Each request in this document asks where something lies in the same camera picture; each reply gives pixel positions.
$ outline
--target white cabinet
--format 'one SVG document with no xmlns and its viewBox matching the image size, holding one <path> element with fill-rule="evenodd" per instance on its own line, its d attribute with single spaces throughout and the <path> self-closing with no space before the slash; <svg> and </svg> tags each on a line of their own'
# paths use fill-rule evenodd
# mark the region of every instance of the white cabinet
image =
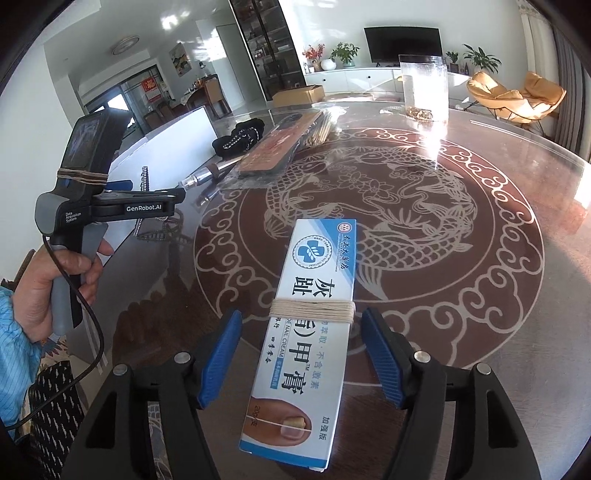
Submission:
<svg viewBox="0 0 591 480">
<path fill-rule="evenodd" d="M 347 70 L 347 85 L 350 92 L 393 92 L 394 75 L 391 69 Z"/>
<path fill-rule="evenodd" d="M 325 93 L 348 92 L 347 77 L 343 71 L 318 72 L 306 75 L 307 85 L 322 85 Z"/>
<path fill-rule="evenodd" d="M 317 72 L 305 75 L 307 85 L 322 85 L 325 93 L 341 92 L 397 92 L 402 88 L 400 68 L 352 68 Z M 470 77 L 459 73 L 448 73 L 449 98 L 464 100 L 468 97 L 466 83 Z"/>
</svg>

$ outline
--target glass tabletop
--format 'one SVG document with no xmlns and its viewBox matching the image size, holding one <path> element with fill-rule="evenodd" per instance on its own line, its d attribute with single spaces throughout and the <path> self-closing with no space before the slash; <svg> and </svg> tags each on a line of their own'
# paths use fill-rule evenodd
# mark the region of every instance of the glass tabletop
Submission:
<svg viewBox="0 0 591 480">
<path fill-rule="evenodd" d="M 238 440 L 295 220 L 355 218 L 358 314 L 377 307 L 443 364 L 486 359 L 544 480 L 558 480 L 591 433 L 591 413 L 580 408 L 591 398 L 591 167 L 467 112 L 451 110 L 445 127 L 429 127 L 395 103 L 314 107 L 334 119 L 326 140 L 298 150 L 276 181 L 216 195 L 191 189 L 174 218 L 146 220 L 140 237 L 119 247 L 95 308 L 113 364 L 160 364 L 238 308 L 242 341 L 219 399 L 199 413 L 220 476 L 317 476 L 240 452 Z M 258 117 L 268 132 L 298 111 L 250 113 L 214 128 L 224 135 Z M 323 478 L 381 478 L 403 419 L 380 389 L 356 323 Z M 434 479 L 444 478 L 452 428 L 448 405 Z"/>
</svg>

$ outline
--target white and blue box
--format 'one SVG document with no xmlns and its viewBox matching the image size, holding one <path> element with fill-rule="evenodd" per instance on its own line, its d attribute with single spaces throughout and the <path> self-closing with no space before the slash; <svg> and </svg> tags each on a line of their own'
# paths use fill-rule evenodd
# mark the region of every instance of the white and blue box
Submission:
<svg viewBox="0 0 591 480">
<path fill-rule="evenodd" d="M 298 220 L 276 298 L 353 299 L 356 221 Z M 240 449 L 314 470 L 329 463 L 349 324 L 271 317 Z"/>
</svg>

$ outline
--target curtain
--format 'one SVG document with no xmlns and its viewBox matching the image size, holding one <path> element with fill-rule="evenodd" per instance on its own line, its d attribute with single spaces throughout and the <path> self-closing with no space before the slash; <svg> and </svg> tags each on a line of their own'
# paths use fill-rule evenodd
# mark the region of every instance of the curtain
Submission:
<svg viewBox="0 0 591 480">
<path fill-rule="evenodd" d="M 554 29 L 554 38 L 558 52 L 560 85 L 567 91 L 560 105 L 554 141 L 571 152 L 580 154 L 588 96 L 585 92 L 585 70 L 565 36 Z"/>
<path fill-rule="evenodd" d="M 546 117 L 554 142 L 589 161 L 591 157 L 591 77 L 566 37 L 527 0 L 516 0 L 527 48 L 528 69 L 567 91 L 558 120 Z"/>
<path fill-rule="evenodd" d="M 560 84 L 558 52 L 552 25 L 527 0 L 516 1 L 525 34 L 528 70 Z M 552 136 L 555 133 L 554 118 L 546 117 L 542 124 L 546 134 Z"/>
</svg>

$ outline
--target human hand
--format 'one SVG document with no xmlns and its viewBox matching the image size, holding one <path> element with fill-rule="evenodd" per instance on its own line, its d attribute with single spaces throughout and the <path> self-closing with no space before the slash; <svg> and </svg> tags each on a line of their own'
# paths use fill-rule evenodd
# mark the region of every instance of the human hand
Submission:
<svg viewBox="0 0 591 480">
<path fill-rule="evenodd" d="M 67 273 L 85 274 L 86 283 L 80 286 L 80 293 L 89 304 L 92 304 L 96 300 L 98 281 L 103 273 L 103 264 L 98 255 L 91 262 L 84 255 L 69 250 L 58 250 L 54 253 Z M 114 250 L 103 240 L 98 253 L 113 255 Z M 12 296 L 14 319 L 32 343 L 49 337 L 53 332 L 51 285 L 58 277 L 61 277 L 60 271 L 45 247 L 41 247 L 31 259 Z"/>
</svg>

